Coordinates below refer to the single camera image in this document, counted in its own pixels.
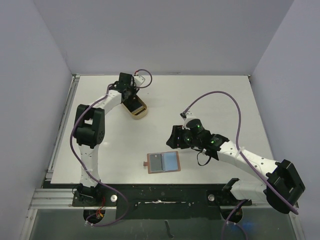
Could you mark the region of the tan leather card holder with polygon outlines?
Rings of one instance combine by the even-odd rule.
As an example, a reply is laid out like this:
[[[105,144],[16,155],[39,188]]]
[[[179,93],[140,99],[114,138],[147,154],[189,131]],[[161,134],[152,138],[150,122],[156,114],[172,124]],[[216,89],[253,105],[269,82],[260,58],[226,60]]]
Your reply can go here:
[[[150,170],[150,154],[157,154],[157,153],[161,154],[162,171],[151,172],[151,170]],[[181,164],[180,164],[178,151],[148,153],[146,156],[146,161],[143,162],[143,166],[145,168],[147,168],[148,174],[171,173],[171,172],[180,172],[181,171]]]

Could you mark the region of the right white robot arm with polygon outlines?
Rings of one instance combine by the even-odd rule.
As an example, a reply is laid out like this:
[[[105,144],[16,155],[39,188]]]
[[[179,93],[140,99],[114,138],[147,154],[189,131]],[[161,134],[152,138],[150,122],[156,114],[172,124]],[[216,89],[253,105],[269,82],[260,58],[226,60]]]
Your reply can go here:
[[[254,185],[237,180],[222,192],[227,204],[233,205],[239,200],[261,200],[280,213],[297,214],[295,205],[306,187],[291,161],[267,159],[240,148],[227,137],[205,129],[198,118],[183,125],[174,125],[166,145],[172,149],[195,149],[261,181],[260,185]]]

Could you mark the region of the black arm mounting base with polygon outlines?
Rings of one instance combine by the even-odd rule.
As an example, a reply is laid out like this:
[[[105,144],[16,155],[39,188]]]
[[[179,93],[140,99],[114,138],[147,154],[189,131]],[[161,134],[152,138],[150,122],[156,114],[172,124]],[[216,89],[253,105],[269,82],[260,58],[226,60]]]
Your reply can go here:
[[[72,206],[115,208],[124,220],[225,218],[237,200],[225,184],[112,184],[73,189]]]

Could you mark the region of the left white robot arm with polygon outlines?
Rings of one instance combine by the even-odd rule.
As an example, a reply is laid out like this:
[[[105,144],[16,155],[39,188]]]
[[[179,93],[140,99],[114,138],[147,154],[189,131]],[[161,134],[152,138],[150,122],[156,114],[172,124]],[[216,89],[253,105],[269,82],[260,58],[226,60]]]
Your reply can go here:
[[[137,100],[137,92],[145,78],[141,75],[121,72],[116,82],[107,86],[106,92],[90,104],[80,104],[76,109],[74,126],[69,143],[74,156],[81,165],[78,194],[88,204],[100,203],[102,193],[98,171],[99,146],[105,137],[105,115],[114,107]]]

